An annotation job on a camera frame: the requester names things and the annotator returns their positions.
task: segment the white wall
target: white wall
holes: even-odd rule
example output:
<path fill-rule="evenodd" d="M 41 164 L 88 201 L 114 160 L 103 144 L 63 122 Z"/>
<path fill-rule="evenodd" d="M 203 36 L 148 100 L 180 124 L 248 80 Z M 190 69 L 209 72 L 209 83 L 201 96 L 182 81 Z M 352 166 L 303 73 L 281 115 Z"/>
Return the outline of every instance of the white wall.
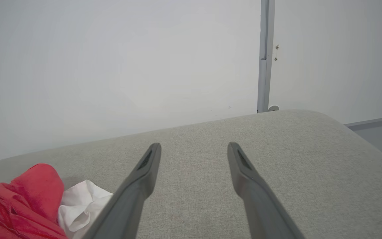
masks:
<path fill-rule="evenodd" d="M 0 159 L 256 113 L 260 0 L 0 0 Z"/>
<path fill-rule="evenodd" d="M 382 118 L 382 0 L 276 0 L 270 105 Z"/>

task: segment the metal door frame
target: metal door frame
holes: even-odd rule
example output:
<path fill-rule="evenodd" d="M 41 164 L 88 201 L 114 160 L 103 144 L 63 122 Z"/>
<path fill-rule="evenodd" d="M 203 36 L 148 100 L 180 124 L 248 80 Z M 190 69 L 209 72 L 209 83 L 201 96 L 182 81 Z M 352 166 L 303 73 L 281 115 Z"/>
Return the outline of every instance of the metal door frame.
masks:
<path fill-rule="evenodd" d="M 275 0 L 261 0 L 259 86 L 257 113 L 267 112 L 272 69 Z"/>

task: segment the red cloth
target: red cloth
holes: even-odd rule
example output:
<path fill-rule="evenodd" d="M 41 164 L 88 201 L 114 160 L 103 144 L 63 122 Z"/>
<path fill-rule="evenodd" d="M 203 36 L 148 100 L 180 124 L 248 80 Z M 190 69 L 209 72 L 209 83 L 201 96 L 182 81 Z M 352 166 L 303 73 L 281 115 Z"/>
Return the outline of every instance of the red cloth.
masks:
<path fill-rule="evenodd" d="M 47 164 L 0 183 L 0 238 L 67 239 L 57 222 L 64 185 Z"/>

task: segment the gray cushion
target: gray cushion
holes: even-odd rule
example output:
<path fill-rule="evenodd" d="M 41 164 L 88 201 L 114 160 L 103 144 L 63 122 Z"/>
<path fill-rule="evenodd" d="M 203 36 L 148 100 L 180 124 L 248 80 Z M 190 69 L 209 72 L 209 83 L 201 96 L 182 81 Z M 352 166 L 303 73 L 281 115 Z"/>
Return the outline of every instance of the gray cushion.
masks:
<path fill-rule="evenodd" d="M 147 147 L 162 145 L 137 238 L 250 238 L 232 187 L 227 144 L 238 142 L 308 239 L 382 238 L 382 153 L 326 115 L 248 115 L 0 160 L 0 182 L 36 163 L 65 188 L 88 179 L 114 192 Z"/>

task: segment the white tissue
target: white tissue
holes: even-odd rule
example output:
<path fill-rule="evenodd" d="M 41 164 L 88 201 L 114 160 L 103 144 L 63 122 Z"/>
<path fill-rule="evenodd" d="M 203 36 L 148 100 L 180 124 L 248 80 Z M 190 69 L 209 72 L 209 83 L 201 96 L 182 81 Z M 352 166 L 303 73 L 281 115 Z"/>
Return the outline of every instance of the white tissue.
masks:
<path fill-rule="evenodd" d="M 59 225 L 67 237 L 82 238 L 112 195 L 89 180 L 67 189 L 58 213 Z"/>

